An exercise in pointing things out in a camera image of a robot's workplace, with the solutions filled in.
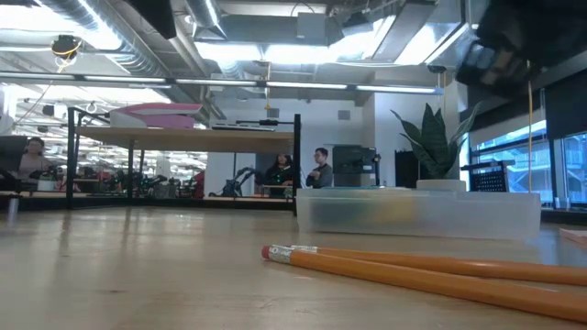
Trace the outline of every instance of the man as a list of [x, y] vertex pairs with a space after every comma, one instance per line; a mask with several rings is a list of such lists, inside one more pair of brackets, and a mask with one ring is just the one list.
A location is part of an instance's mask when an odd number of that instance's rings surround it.
[[330, 187], [332, 185], [332, 167], [327, 164], [328, 150], [324, 148], [317, 148], [314, 153], [314, 160], [318, 167], [310, 172], [305, 179], [305, 185], [319, 189], [322, 187]]

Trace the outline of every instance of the table surface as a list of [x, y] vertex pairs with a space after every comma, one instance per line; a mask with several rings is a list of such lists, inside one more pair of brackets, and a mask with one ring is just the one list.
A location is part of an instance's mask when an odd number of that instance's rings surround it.
[[[11, 195], [16, 192], [0, 192], [0, 195]], [[23, 198], [42, 197], [42, 198], [65, 198], [65, 192], [20, 192]], [[87, 192], [74, 192], [73, 197], [87, 197]]]
[[[537, 241], [525, 243], [300, 233], [291, 212], [277, 211], [21, 213], [12, 226], [0, 222], [1, 328], [585, 329], [263, 261], [260, 248], [268, 244], [587, 265], [587, 250], [561, 239], [555, 226], [544, 226]], [[524, 284], [587, 294], [587, 288]]]
[[290, 132], [119, 127], [79, 127], [77, 131], [125, 149], [135, 140], [135, 150], [289, 153], [294, 147]]
[[239, 202], [264, 202], [264, 203], [265, 202], [268, 202], [268, 203], [291, 203], [292, 202], [291, 199], [286, 200], [285, 198], [268, 198], [268, 197], [261, 197], [261, 195], [255, 196], [255, 197], [205, 196], [204, 199], [208, 200], [208, 201], [239, 201]]

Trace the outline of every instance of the person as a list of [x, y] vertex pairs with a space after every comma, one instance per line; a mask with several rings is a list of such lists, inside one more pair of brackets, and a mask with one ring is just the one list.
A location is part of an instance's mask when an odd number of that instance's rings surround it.
[[[277, 155], [273, 166], [265, 172], [265, 185], [291, 186], [294, 182], [294, 169], [292, 165], [293, 162], [290, 155]], [[284, 189], [271, 188], [270, 195], [283, 196], [284, 192]]]
[[313, 169], [305, 179], [305, 185], [314, 189], [330, 187], [332, 185], [332, 167], [327, 164], [328, 150], [317, 148], [314, 160], [318, 167]]
[[30, 174], [34, 171], [47, 171], [51, 162], [43, 156], [43, 149], [45, 142], [40, 137], [32, 137], [27, 142], [22, 159], [20, 159], [20, 167], [18, 168], [17, 177], [25, 182], [36, 182], [31, 179]]

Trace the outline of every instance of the pencil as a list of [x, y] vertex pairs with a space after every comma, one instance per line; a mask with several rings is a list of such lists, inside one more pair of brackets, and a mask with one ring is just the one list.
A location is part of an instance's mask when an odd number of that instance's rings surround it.
[[587, 297], [580, 295], [430, 270], [332, 257], [289, 247], [263, 247], [261, 255], [266, 259], [311, 270], [321, 270], [355, 279], [587, 323]]
[[587, 269], [581, 267], [549, 266], [529, 262], [426, 257], [328, 247], [291, 246], [291, 248], [334, 257], [359, 259], [451, 274], [587, 286]]

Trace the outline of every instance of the standing desk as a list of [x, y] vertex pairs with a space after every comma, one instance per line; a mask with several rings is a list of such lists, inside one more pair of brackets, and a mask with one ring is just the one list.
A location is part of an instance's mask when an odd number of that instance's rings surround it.
[[[80, 136], [101, 141], [108, 145], [118, 146], [128, 150], [128, 177], [133, 174], [132, 163], [135, 149], [140, 152], [139, 171], [142, 172], [145, 150], [158, 151], [202, 151], [202, 152], [249, 152], [249, 153], [291, 153], [293, 152], [293, 203], [290, 205], [295, 212], [295, 196], [301, 187], [300, 176], [300, 137], [302, 121], [300, 115], [295, 115], [293, 132], [260, 132], [237, 130], [210, 130], [210, 129], [169, 129], [169, 128], [122, 128], [107, 126], [78, 126], [73, 120], [69, 121], [68, 139], [68, 169], [77, 168], [77, 148], [75, 139]], [[72, 209], [73, 171], [68, 170], [67, 208]], [[127, 199], [133, 200], [132, 181], [128, 181]]]

